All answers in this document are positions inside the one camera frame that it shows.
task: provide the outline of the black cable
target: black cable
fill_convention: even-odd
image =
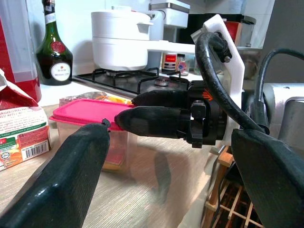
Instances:
[[[220,193],[222,192],[222,185],[223,185],[223,182],[224,182],[224,179],[227,177],[228,173],[230,172],[230,170],[233,168],[233,166],[236,164],[235,161],[232,162],[232,164],[230,165],[230,167],[226,170],[225,172],[225,175],[223,176],[223,178],[221,179],[220,183],[219,183],[219,186],[218,186],[218,206],[217,206],[217,209],[214,213],[214,216],[212,218],[212,222],[210,224],[210,228],[213,227],[214,223],[215,223],[215,220],[217,219],[217,216],[219,214],[219,210],[220,210]]]
[[[212,64],[210,48],[217,53],[228,48],[227,42],[212,32],[200,35],[195,45],[195,57],[211,95],[221,108],[244,129],[264,130],[244,113],[231,99],[219,81]]]
[[[257,76],[255,96],[254,96],[255,101],[260,101],[260,102],[263,101],[263,86],[264,86],[266,71],[267,71],[270,60],[276,54],[287,54],[287,55],[297,57],[301,60],[304,60],[304,54],[299,51],[296,51],[296,50],[292,50],[292,49],[288,49],[288,48],[278,48],[278,49],[273,49],[272,51],[270,51],[263,59],[258,76]]]

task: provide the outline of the white pot lid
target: white pot lid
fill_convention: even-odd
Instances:
[[[92,12],[91,14],[92,16],[97,16],[101,18],[124,18],[124,19],[132,19],[140,22],[150,21],[150,17],[144,13],[126,11],[126,10],[110,9],[100,12]]]

